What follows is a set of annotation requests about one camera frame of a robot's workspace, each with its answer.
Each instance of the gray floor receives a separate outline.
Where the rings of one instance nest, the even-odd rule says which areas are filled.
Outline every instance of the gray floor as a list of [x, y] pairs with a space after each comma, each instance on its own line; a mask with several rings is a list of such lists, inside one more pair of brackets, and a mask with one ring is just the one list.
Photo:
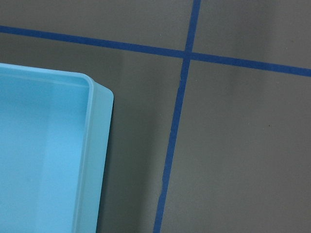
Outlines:
[[[184, 50], [191, 1], [5, 1], [0, 24]], [[201, 3], [194, 52], [311, 68], [311, 3]], [[182, 59], [0, 33], [0, 62], [115, 95], [99, 233], [151, 233]], [[310, 78], [191, 61], [163, 233], [311, 228]]]

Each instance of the light blue plastic bin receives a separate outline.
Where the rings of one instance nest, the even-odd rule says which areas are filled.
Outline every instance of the light blue plastic bin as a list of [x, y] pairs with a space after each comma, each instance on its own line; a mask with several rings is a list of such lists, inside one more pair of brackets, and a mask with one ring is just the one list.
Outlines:
[[112, 92], [0, 64], [0, 233], [95, 233]]

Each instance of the blue container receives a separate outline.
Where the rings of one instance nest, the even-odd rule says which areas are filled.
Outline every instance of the blue container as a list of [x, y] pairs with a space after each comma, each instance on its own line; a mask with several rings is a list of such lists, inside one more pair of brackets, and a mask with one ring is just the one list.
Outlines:
[[0, 64], [0, 233], [95, 233], [112, 92]]

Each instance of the blue line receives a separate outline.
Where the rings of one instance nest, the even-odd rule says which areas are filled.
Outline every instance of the blue line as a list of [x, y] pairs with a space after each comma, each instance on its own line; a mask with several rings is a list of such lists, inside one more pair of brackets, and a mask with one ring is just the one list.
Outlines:
[[183, 100], [184, 100], [189, 66], [190, 66], [190, 56], [191, 56], [191, 52], [193, 48], [196, 25], [197, 25], [198, 17], [199, 17], [200, 4], [201, 4], [201, 0], [193, 0], [192, 12], [191, 12], [189, 29], [188, 29], [188, 36], [187, 36], [187, 41], [185, 45], [185, 57], [183, 59], [183, 64], [181, 67], [180, 84], [179, 84], [179, 89], [177, 91], [177, 96], [176, 96], [176, 102], [175, 102], [175, 108], [174, 108], [174, 114], [173, 114], [173, 120], [172, 120], [172, 126], [171, 126], [171, 133], [170, 133], [169, 144], [167, 148], [163, 177], [162, 177], [162, 191], [159, 196], [159, 201], [157, 204], [155, 224], [154, 224], [154, 230], [153, 230], [154, 233], [160, 233], [161, 231], [166, 195], [167, 195], [169, 181], [170, 181], [170, 174], [171, 174], [174, 150], [175, 150], [176, 139], [177, 139], [179, 120], [180, 120], [180, 115], [181, 115], [181, 109], [183, 106]]
[[273, 71], [273, 72], [280, 72], [280, 73], [286, 73], [286, 74], [295, 74], [295, 75], [311, 77], [311, 69], [306, 69], [306, 68], [284, 66], [284, 65], [272, 64], [272, 63], [208, 55], [208, 54], [195, 53], [195, 52], [191, 53], [191, 59], [196, 60], [196, 61], [202, 61], [202, 62], [210, 62], [210, 63], [217, 63], [217, 64], [223, 64], [223, 65], [231, 65], [231, 66], [236, 66], [236, 67], [246, 67], [246, 68], [268, 70], [268, 71]]
[[101, 40], [101, 39], [94, 39], [94, 38], [60, 34], [60, 33], [49, 33], [49, 32], [42, 32], [42, 31], [22, 29], [22, 28], [13, 28], [13, 27], [1, 26], [1, 25], [0, 25], [0, 33], [24, 35], [24, 36], [31, 36], [31, 37], [36, 37], [36, 38], [65, 41], [65, 42], [84, 44], [84, 45], [93, 45], [93, 46], [105, 47], [105, 48], [111, 48], [111, 49], [143, 52], [143, 53], [169, 56], [169, 57], [178, 57], [178, 58], [184, 57], [184, 52], [180, 50], [164, 49], [164, 48], [158, 48], [158, 47], [152, 47], [152, 46], [116, 42], [116, 41], [111, 41], [111, 40]]

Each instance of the blue grid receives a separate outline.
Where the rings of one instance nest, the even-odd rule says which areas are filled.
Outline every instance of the blue grid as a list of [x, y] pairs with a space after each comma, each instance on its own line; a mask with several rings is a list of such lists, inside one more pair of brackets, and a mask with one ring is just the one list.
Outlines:
[[175, 144], [176, 144], [176, 139], [177, 139], [179, 120], [180, 120], [183, 99], [184, 99], [184, 94], [185, 94], [185, 89], [186, 89], [186, 83], [187, 83], [187, 78], [188, 78], [188, 71], [189, 71], [191, 60], [311, 77], [311, 69], [307, 69], [307, 68], [284, 66], [284, 65], [279, 65], [279, 64], [272, 64], [272, 63], [265, 63], [265, 62], [258, 62], [258, 61], [252, 61], [252, 60], [245, 60], [245, 59], [238, 59], [238, 58], [232, 58], [232, 57], [223, 57], [223, 56], [217, 56], [217, 55], [211, 55], [211, 54], [192, 52], [194, 38], [195, 38], [195, 31], [196, 31], [196, 26], [197, 26], [199, 11], [200, 11], [200, 4], [201, 4], [201, 0], [193, 0], [192, 12], [191, 12], [189, 29], [188, 29], [188, 36], [187, 36], [187, 41], [186, 41], [184, 51], [138, 45], [138, 44], [123, 43], [123, 42], [110, 41], [110, 40], [94, 39], [94, 38], [81, 37], [81, 36], [73, 36], [73, 35], [61, 34], [61, 33], [50, 33], [50, 32], [43, 32], [43, 31], [37, 31], [37, 30], [14, 28], [14, 27], [7, 27], [7, 26], [0, 25], [0, 33], [30, 36], [30, 37], [36, 37], [36, 38], [64, 41], [64, 42], [70, 42], [70, 43], [76, 43], [76, 44], [92, 45], [92, 46], [111, 48], [111, 49], [142, 52], [142, 53], [176, 57], [176, 58], [183, 59], [181, 74], [180, 74], [180, 85], [179, 85], [179, 89], [177, 91], [177, 96], [176, 96], [173, 120], [172, 120], [172, 125], [171, 125], [171, 133], [170, 133], [168, 149], [167, 149], [167, 154], [166, 154], [166, 159], [165, 159], [165, 166], [164, 166], [164, 171], [163, 171], [162, 191], [159, 196], [159, 201], [158, 201], [158, 206], [157, 206], [157, 211], [156, 211], [155, 224], [154, 224], [154, 230], [153, 230], [154, 233], [160, 233], [161, 231], [161, 224], [162, 224], [162, 219], [163, 219], [166, 195], [168, 191], [170, 173], [171, 173], [171, 168], [172, 168], [172, 163], [173, 163], [173, 155], [174, 155], [174, 149], [175, 149]]

